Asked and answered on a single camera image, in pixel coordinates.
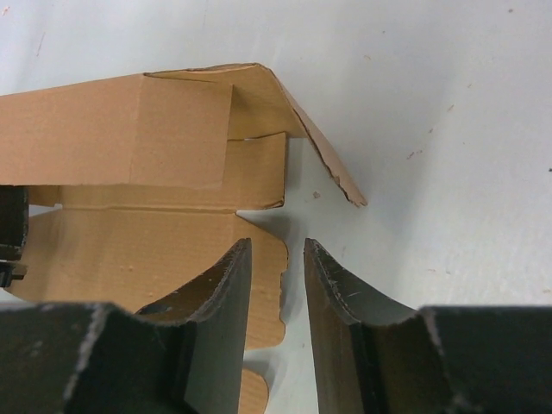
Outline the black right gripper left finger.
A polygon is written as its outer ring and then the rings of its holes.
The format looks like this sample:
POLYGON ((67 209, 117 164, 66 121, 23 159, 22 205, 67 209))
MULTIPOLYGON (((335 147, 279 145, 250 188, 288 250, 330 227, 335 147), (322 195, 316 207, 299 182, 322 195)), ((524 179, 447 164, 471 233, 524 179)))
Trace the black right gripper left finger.
POLYGON ((212 267, 138 310, 172 329, 168 391, 193 413, 237 413, 252 279, 252 241, 238 240, 212 267))

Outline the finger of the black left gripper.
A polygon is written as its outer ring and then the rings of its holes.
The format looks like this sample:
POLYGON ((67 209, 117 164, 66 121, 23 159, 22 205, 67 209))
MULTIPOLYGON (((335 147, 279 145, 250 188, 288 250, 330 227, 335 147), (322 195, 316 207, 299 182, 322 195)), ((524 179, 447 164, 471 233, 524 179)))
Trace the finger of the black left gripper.
POLYGON ((27 268, 20 263, 28 236, 28 189, 1 186, 1 287, 22 280, 27 268))

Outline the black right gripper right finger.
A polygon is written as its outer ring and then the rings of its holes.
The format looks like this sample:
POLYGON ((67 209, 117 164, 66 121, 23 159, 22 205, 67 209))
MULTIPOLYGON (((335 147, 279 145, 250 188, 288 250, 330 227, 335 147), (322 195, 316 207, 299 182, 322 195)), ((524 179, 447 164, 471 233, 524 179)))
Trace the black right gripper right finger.
POLYGON ((315 239, 304 241, 304 285, 321 413, 387 413, 374 331, 414 310, 343 267, 315 239))

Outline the brown cardboard paper box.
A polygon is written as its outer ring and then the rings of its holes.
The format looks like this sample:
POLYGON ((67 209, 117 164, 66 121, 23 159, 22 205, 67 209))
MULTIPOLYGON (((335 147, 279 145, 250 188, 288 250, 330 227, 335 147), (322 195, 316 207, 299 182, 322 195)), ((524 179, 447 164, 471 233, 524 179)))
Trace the brown cardboard paper box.
MULTIPOLYGON (((1 186, 28 189, 22 280, 4 288, 4 413, 193 413, 172 400, 173 330, 140 317, 252 241, 244 353, 284 338, 283 241, 240 217, 285 202, 305 138, 346 199, 366 200, 327 138, 260 64, 138 73, 1 98, 1 186)), ((242 363, 237 413, 268 386, 242 363)))

